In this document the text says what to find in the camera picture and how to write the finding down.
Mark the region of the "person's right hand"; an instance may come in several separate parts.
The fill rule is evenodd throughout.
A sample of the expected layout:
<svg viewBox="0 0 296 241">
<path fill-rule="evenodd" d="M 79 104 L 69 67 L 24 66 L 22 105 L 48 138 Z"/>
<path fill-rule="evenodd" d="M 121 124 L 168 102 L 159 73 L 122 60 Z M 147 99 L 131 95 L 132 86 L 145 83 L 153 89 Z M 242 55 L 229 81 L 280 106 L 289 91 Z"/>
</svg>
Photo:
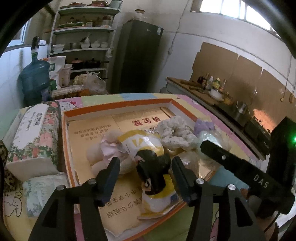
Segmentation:
<svg viewBox="0 0 296 241">
<path fill-rule="evenodd" d="M 257 218 L 258 225 L 264 231 L 266 240 L 278 240 L 279 227 L 278 224 L 273 221 L 275 218 L 275 215 L 267 219 Z"/>
</svg>

